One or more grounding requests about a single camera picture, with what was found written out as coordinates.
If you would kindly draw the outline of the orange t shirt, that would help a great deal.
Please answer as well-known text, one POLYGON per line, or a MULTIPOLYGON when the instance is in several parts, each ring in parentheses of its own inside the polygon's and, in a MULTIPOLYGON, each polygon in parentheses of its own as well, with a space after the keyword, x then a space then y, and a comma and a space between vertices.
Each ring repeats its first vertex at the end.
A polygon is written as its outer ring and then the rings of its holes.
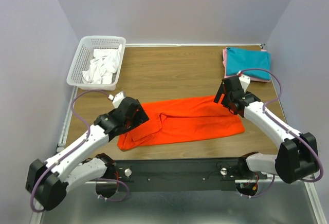
POLYGON ((214 96, 143 103, 149 120, 119 136, 122 151, 139 146, 192 142, 234 136, 245 131, 242 121, 214 96))

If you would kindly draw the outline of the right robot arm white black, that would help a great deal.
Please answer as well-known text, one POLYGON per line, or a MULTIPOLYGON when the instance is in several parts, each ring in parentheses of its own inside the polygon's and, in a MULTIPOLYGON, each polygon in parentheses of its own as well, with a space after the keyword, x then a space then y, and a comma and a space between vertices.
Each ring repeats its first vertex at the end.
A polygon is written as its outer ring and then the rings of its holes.
POLYGON ((276 145, 278 152, 241 156, 237 174, 247 179, 255 172, 263 172, 293 183, 320 172, 316 138, 311 133, 301 133, 274 115, 257 96, 247 91, 249 84, 250 78, 246 75, 222 79, 214 102, 256 125, 276 145))

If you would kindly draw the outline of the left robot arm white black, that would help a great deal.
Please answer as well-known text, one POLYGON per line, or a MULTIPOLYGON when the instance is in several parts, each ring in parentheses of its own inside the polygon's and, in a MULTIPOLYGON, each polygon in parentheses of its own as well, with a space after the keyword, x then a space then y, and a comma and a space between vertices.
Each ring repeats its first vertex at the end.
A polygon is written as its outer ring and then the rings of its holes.
POLYGON ((45 161, 36 159, 28 169, 26 190, 31 194, 30 207, 40 213, 56 208, 70 190, 91 180, 103 181, 113 177, 114 168, 106 159, 85 157, 149 120, 141 103, 124 92, 107 95, 113 110, 99 115, 92 125, 85 122, 86 132, 75 142, 45 161))

